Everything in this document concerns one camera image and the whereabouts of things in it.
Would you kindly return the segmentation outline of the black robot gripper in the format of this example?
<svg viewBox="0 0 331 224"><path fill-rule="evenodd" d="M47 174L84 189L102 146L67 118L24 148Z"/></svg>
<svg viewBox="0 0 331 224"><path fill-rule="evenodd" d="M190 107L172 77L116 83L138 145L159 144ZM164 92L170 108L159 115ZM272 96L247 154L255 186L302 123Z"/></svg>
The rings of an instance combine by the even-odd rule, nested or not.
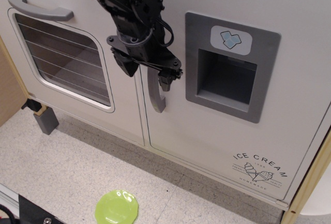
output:
<svg viewBox="0 0 331 224"><path fill-rule="evenodd" d="M116 63L129 77L133 77L139 65L157 69L159 84L164 92L168 92L171 83L182 75L181 62L163 42L163 28L151 30L143 38L135 40L131 36L117 32L107 38Z"/></svg>

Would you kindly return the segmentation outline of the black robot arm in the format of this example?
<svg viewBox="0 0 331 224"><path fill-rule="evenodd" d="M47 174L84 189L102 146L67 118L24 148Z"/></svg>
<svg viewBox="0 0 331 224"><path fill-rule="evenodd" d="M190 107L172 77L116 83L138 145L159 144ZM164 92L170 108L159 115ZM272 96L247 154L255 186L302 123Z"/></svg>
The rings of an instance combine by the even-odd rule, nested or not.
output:
<svg viewBox="0 0 331 224"><path fill-rule="evenodd" d="M108 44L122 71L132 77L139 65L158 71L158 81L168 92L172 81L183 73L181 62L169 50L174 39L165 41L165 32L173 32L162 19L163 0L97 0L110 13L117 35Z"/></svg>

